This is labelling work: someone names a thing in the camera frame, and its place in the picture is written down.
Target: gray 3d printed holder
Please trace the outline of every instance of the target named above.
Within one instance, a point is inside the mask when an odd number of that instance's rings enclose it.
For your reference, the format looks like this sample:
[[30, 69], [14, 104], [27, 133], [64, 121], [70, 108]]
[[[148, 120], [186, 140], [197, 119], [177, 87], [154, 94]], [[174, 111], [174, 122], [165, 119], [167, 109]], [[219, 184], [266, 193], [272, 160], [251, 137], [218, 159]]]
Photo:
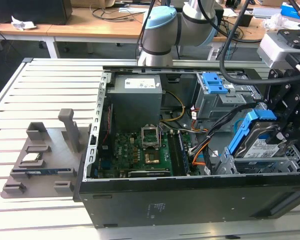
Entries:
[[74, 195], [79, 165], [86, 155], [89, 127], [78, 128], [73, 116], [73, 109], [60, 110], [58, 119], [65, 128], [46, 128], [42, 122], [29, 124], [28, 138], [3, 187], [3, 198]]

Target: blue box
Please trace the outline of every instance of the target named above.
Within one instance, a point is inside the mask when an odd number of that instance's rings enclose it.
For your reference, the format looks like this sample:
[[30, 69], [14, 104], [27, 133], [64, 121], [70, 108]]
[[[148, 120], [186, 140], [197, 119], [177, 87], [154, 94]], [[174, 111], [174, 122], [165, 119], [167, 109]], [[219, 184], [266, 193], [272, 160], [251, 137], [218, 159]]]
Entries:
[[298, 16], [297, 11], [287, 2], [282, 3], [281, 5], [281, 15], [287, 16], [287, 17], [292, 17], [295, 19], [300, 19]]

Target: green circuit board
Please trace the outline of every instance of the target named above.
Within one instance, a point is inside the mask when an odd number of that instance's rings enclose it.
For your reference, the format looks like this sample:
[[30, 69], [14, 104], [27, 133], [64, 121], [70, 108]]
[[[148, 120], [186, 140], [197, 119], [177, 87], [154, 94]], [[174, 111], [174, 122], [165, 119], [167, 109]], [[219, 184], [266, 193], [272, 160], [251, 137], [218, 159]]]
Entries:
[[[191, 146], [190, 136], [183, 134], [182, 138], [185, 148], [188, 149]], [[156, 136], [151, 134], [144, 137], [144, 142], [155, 140]], [[117, 133], [114, 140], [114, 157], [102, 160], [99, 177], [126, 178], [130, 171], [170, 171], [173, 176], [168, 133], [161, 134], [160, 145], [158, 148], [144, 148], [141, 132]]]

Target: floor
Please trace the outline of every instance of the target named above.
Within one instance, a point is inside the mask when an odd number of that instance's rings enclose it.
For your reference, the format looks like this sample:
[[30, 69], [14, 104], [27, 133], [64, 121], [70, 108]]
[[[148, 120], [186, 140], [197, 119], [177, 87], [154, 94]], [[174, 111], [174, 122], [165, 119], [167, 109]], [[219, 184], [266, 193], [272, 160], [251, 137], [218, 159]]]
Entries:
[[[23, 58], [49, 58], [47, 48], [39, 48], [35, 41], [2, 41], [3, 50], [0, 51], [0, 91], [13, 75]], [[69, 52], [64, 52], [64, 48], [69, 48]], [[116, 46], [114, 43], [94, 43], [93, 54], [87, 54], [87, 44], [84, 42], [58, 42], [61, 58], [80, 58], [80, 59], [134, 59], [135, 44], [121, 44]], [[206, 60], [210, 48], [207, 46], [186, 46], [183, 50], [182, 60]], [[236, 61], [260, 61], [255, 48], [231, 49], [233, 54], [229, 55], [229, 60]], [[172, 48], [172, 56], [178, 58], [176, 49]]]

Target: aluminum extrusion table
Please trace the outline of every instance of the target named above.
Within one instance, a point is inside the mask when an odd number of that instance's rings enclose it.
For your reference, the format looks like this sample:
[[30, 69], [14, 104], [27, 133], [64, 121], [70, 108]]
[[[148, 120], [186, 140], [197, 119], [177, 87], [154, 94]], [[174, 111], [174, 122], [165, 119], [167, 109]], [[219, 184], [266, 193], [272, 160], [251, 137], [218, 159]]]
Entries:
[[[216, 61], [179, 60], [177, 66], [218, 67]], [[102, 66], [132, 66], [134, 60], [33, 59], [23, 62], [0, 93], [0, 192], [27, 138], [31, 121], [60, 127], [61, 108], [74, 109], [74, 120], [88, 126], [94, 115]], [[227, 66], [255, 68], [266, 78], [262, 62], [231, 61]], [[82, 203], [71, 197], [3, 199], [0, 240], [35, 238], [78, 240], [224, 239], [300, 240], [300, 206], [275, 220], [219, 222], [96, 230]]]

